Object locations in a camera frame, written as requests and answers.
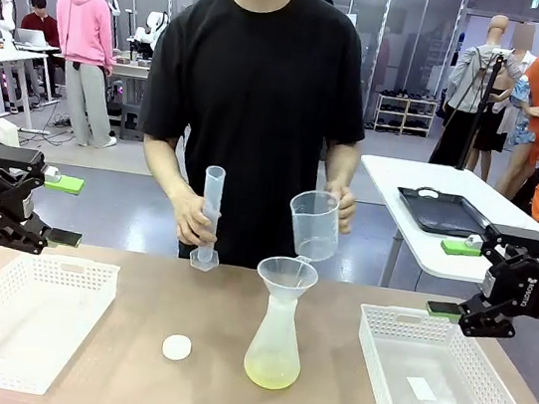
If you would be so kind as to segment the person's left hand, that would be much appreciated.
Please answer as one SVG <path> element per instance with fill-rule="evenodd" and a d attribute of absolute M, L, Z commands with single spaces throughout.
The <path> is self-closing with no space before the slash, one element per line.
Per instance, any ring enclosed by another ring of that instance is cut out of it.
<path fill-rule="evenodd" d="M 325 190 L 338 200 L 338 229 L 342 235 L 351 232 L 351 221 L 356 212 L 356 200 L 349 187 L 338 182 L 328 182 Z"/>

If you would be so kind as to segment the person's right hand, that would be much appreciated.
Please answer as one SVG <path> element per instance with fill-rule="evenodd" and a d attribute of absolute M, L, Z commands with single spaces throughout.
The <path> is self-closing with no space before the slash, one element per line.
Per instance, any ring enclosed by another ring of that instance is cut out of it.
<path fill-rule="evenodd" d="M 202 211 L 205 201 L 202 196 L 184 189 L 171 201 L 177 223 L 176 233 L 181 243 L 200 247 L 216 242 L 212 221 Z"/>

